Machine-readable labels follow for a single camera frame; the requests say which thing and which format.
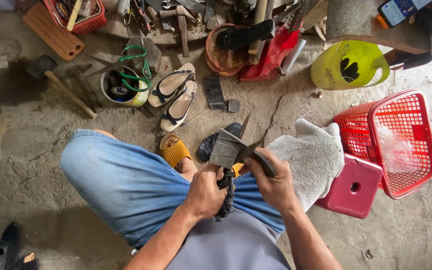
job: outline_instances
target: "red basket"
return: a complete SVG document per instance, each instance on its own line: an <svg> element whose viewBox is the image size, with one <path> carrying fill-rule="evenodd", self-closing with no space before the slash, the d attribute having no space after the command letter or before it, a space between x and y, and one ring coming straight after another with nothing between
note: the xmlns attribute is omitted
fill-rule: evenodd
<svg viewBox="0 0 432 270"><path fill-rule="evenodd" d="M96 1L100 7L99 12L81 21L77 21L74 24L74 28L72 29L71 32L80 35L87 34L89 32L92 32L106 25L106 17L104 16L104 6L101 3L101 0L96 0ZM63 31L68 31L68 29L66 29L66 25L68 23L61 18L61 16L58 14L58 12L54 7L54 4L57 2L58 2L57 0L44 0L46 8L49 10L49 14L53 18L54 23L57 26L59 26Z"/></svg>
<svg viewBox="0 0 432 270"><path fill-rule="evenodd" d="M413 172L391 173L378 145L376 121L404 136L418 160ZM345 153L380 165L384 175L379 188L387 196L401 199L423 187L432 177L432 131L426 99L421 90L408 89L352 107L335 116Z"/></svg>

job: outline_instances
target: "smartphone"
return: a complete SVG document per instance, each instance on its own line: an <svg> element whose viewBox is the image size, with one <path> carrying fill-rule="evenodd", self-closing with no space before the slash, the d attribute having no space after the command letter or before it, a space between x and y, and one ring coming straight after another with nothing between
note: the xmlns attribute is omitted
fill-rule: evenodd
<svg viewBox="0 0 432 270"><path fill-rule="evenodd" d="M378 8L378 13L389 28L394 28L407 17L418 12L432 0L388 0Z"/></svg>

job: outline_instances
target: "stool hole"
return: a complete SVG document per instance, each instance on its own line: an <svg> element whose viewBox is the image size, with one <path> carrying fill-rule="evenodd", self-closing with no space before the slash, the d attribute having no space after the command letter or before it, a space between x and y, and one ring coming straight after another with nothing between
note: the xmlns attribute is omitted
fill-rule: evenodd
<svg viewBox="0 0 432 270"><path fill-rule="evenodd" d="M352 193L356 193L356 192L358 192L359 190L360 190L360 184L359 183L352 183L351 184L351 192Z"/></svg>

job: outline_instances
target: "phone screen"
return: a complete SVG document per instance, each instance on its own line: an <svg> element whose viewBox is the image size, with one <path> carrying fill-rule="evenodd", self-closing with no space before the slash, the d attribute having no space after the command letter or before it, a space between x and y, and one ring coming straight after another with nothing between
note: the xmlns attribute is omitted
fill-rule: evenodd
<svg viewBox="0 0 432 270"><path fill-rule="evenodd" d="M431 1L432 0L390 0L381 5L381 12L392 26L396 26Z"/></svg>

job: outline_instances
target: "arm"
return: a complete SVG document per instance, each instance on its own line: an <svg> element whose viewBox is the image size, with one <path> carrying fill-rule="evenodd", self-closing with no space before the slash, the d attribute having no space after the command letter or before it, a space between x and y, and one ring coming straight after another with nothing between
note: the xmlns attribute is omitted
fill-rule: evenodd
<svg viewBox="0 0 432 270"><path fill-rule="evenodd" d="M176 208L124 270L163 270L169 265L195 224L214 217L223 205L227 188L219 190L217 172L217 165L207 164L195 173L183 204Z"/></svg>
<svg viewBox="0 0 432 270"><path fill-rule="evenodd" d="M286 227L294 264L298 270L341 270L338 260L328 249L319 233L303 211L293 188L290 166L270 150L257 149L277 171L274 178L267 177L261 164L253 158L245 158L244 171L251 171L256 177L262 198L276 208Z"/></svg>

